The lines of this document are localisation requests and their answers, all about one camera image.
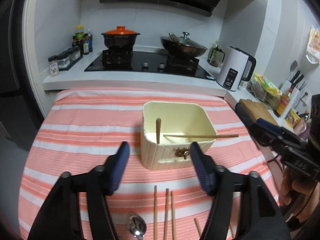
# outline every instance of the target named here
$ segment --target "striped tablecloth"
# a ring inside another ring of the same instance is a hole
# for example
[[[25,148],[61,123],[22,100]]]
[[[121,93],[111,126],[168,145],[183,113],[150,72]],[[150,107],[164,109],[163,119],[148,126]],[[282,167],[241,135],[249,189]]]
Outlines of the striped tablecloth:
[[[239,138],[219,139],[206,154],[233,172],[257,171],[272,195],[277,191],[266,162],[237,115],[222,98],[142,89],[68,90],[58,94],[33,143],[24,169],[19,196],[21,235],[28,233],[46,196],[64,171],[88,172],[103,164],[122,141],[131,147],[130,158],[119,190],[107,197],[113,222],[121,239],[133,239],[125,225],[129,212],[147,223],[145,240],[153,239],[153,194],[158,188],[158,238],[163,238],[165,189],[175,192],[178,239],[199,239],[194,218],[202,229],[212,200],[201,190],[193,167],[149,171],[140,162],[142,107],[149,101],[192,102],[202,106],[219,134],[238,133]],[[240,195],[235,195],[232,227],[236,227]],[[86,196],[80,194],[84,236],[92,239]],[[172,239],[168,223],[168,239]]]

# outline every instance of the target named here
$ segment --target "human hand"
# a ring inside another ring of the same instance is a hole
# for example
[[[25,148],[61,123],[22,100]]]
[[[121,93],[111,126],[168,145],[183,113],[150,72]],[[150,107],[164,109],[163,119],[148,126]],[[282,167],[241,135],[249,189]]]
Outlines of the human hand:
[[[297,215],[304,207],[306,202],[308,201],[313,189],[315,188],[312,197],[310,198],[307,206],[303,209],[303,211],[297,216],[300,223],[306,221],[314,209],[318,205],[320,199],[320,184],[315,181],[310,181],[304,178],[298,178],[292,180],[291,169],[286,168],[283,172],[283,180],[281,183],[281,189],[279,191],[279,203],[280,205],[289,205],[291,202],[290,191],[294,190],[299,193],[305,194],[305,198],[303,202],[297,207],[297,209],[293,212],[293,215]]]

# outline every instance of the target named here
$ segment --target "gas stove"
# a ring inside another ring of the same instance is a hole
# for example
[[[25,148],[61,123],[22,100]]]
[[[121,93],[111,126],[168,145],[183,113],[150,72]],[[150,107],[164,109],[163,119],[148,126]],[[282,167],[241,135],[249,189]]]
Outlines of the gas stove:
[[[128,50],[104,50],[84,71],[163,73],[214,80],[196,58],[180,59],[160,53]]]

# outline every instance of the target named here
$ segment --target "blue gripper pad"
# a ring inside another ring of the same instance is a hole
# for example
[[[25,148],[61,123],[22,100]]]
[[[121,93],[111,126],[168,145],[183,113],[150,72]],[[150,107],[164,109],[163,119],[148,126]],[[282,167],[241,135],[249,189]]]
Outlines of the blue gripper pad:
[[[114,163],[112,164],[112,167],[111,167],[112,168],[111,172],[110,172],[110,179],[111,179],[110,190],[112,191],[118,190],[122,175],[124,173],[124,169],[127,166],[127,162],[129,160],[129,155],[130,155],[129,144],[127,142],[122,142],[117,153],[108,158],[108,159],[115,158]]]
[[[282,135],[282,129],[281,127],[277,126],[277,125],[274,125],[262,118],[259,118],[257,121],[256,121],[256,124],[264,127],[265,129],[267,130],[270,130],[272,132],[274,132],[275,134],[277,135]]]
[[[202,152],[196,142],[193,142],[190,146],[190,156],[202,190],[205,191],[208,196],[213,196],[217,187],[216,164],[210,156]]]

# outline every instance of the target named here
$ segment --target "kitchen counter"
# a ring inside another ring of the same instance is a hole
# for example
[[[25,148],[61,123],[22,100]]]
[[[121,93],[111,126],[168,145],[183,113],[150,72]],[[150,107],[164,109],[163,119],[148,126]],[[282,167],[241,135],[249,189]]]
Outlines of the kitchen counter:
[[[137,87],[146,89],[159,89],[180,92],[195,92],[207,95],[224,97],[234,108],[242,99],[258,100],[245,88],[239,87],[235,92],[228,91],[217,82],[210,79],[200,79],[187,76],[177,76],[162,73],[143,73],[125,71],[84,72],[84,70],[105,50],[105,46],[94,48],[94,52],[84,55],[69,71],[61,71],[56,77],[48,76],[43,82],[43,88],[49,90],[65,90],[84,87]],[[134,51],[165,53],[164,49],[135,46]],[[207,63],[206,57],[199,58],[199,65],[203,67],[214,79],[219,75],[220,69]],[[292,130],[287,123],[269,111],[279,126]]]

